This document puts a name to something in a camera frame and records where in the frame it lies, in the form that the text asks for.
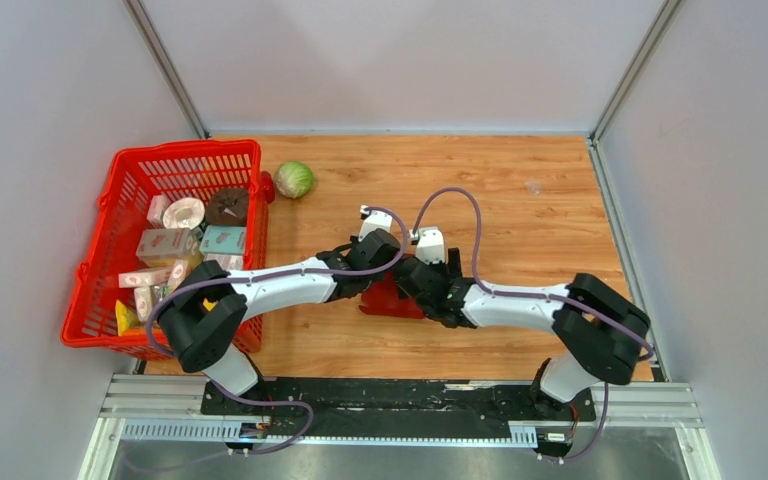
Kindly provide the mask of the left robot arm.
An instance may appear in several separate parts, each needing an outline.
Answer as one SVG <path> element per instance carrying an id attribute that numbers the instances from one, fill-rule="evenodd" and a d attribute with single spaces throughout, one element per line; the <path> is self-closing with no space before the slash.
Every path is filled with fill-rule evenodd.
<path id="1" fill-rule="evenodd" d="M 227 391 L 239 413 L 264 405 L 260 373 L 241 348 L 238 329 L 285 308 L 351 299 L 402 258 L 403 242 L 384 229 L 302 262 L 260 270 L 226 271 L 215 261 L 196 267 L 151 314 L 185 373 L 202 373 Z"/>

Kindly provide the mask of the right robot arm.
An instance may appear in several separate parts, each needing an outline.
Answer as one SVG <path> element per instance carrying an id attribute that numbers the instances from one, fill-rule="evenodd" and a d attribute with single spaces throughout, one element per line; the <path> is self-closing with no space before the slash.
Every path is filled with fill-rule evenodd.
<path id="1" fill-rule="evenodd" d="M 598 384 L 624 386 L 651 350 L 651 321 L 599 278 L 578 273 L 567 284 L 514 287 L 484 283 L 456 269 L 400 261 L 393 279 L 423 314 L 447 328 L 516 327 L 554 334 L 565 352 L 535 374 L 530 404 L 558 417 L 575 397 Z"/>

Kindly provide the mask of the red paper box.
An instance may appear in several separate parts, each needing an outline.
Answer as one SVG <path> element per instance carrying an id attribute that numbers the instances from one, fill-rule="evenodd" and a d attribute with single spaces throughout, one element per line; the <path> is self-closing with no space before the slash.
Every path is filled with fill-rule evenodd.
<path id="1" fill-rule="evenodd" d="M 424 313 L 397 285 L 391 273 L 375 280 L 361 294 L 359 310 L 366 315 L 422 319 Z"/>

